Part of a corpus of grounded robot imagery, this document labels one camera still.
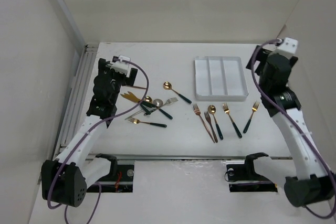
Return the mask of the gold spoon green handle pile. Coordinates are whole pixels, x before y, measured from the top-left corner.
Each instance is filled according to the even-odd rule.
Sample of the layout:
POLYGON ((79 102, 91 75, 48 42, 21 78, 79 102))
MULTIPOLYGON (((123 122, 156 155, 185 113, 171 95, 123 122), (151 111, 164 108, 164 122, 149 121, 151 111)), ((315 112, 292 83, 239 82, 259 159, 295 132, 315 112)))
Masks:
POLYGON ((144 98, 140 106, 145 111, 146 115, 151 115, 151 111, 149 110, 149 108, 152 108, 154 104, 152 103, 152 99, 149 96, 146 96, 144 98))

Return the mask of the copper fork all metal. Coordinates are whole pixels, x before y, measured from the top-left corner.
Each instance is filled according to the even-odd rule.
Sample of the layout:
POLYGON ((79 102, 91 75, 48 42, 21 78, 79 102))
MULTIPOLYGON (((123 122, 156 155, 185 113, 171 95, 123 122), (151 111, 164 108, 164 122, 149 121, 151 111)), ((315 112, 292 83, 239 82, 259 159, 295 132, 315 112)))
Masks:
POLYGON ((207 131, 208 135, 210 136, 211 140, 216 143, 215 139, 213 138, 208 126, 206 125, 205 121, 203 120, 202 116, 201 116, 201 112, 200 112, 200 109, 198 107, 198 105, 196 103, 192 104, 193 106, 193 110, 194 110, 194 113, 201 119, 204 127, 205 127, 205 130, 207 131))

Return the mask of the dark brown wooden fork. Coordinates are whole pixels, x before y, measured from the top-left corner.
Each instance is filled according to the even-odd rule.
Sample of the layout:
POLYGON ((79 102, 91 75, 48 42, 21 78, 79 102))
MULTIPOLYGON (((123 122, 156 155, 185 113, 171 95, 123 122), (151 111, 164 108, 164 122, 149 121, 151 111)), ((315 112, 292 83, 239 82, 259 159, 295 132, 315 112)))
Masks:
POLYGON ((218 139, 217 139, 216 133, 214 131, 214 128, 212 126, 211 117, 210 117, 210 115, 209 115, 209 113, 207 111, 204 112, 204 114, 205 114, 205 119, 206 119, 206 121, 208 122, 208 124, 209 124, 209 126, 211 128, 211 132, 212 132, 212 136, 213 136, 213 141, 214 141, 214 143, 217 143, 218 139))

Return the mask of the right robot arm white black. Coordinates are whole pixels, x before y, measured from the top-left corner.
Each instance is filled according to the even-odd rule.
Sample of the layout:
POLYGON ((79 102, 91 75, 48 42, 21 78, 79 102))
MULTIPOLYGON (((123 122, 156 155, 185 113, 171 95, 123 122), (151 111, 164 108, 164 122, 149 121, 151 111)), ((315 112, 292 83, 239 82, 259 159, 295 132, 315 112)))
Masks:
POLYGON ((266 153, 246 156, 243 172, 250 179, 265 178, 285 191, 295 207, 335 197, 335 173, 318 152, 303 119, 301 104, 288 79, 298 61, 296 45, 276 43, 273 51, 256 46, 246 66, 261 95, 261 102, 280 130, 292 156, 295 173, 281 170, 266 153))

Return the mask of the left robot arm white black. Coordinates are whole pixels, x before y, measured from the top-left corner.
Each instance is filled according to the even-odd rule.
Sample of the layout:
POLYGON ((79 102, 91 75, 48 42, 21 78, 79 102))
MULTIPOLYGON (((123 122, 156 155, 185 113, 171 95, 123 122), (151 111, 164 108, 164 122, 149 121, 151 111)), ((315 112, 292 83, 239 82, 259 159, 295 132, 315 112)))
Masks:
POLYGON ((129 66, 130 58, 114 56, 99 59, 98 75, 93 81, 93 96, 86 117, 67 147, 41 167, 42 197, 48 202, 78 207, 87 189, 101 177, 117 176, 114 156, 98 154, 91 163, 85 161, 98 138, 108 129, 117 112, 116 102, 122 86, 133 83, 137 69, 129 66))

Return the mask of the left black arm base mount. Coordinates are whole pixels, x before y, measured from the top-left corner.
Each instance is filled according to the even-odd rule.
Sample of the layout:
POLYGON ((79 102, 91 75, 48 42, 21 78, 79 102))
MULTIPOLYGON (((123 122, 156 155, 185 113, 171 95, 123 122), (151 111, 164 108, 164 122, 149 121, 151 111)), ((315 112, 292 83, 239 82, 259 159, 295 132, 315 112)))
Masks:
POLYGON ((108 174, 98 179, 102 193, 132 193, 134 161, 116 159, 111 163, 108 174))

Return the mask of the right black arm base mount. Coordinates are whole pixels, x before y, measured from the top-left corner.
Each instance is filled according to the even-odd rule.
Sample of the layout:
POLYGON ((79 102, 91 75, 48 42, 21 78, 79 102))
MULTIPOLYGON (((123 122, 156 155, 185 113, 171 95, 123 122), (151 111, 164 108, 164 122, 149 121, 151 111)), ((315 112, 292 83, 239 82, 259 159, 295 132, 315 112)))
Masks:
POLYGON ((234 160, 226 163, 224 179, 228 182, 231 193, 277 193, 277 185, 266 177, 255 172, 253 161, 269 157, 265 153, 249 154, 244 160, 234 160))

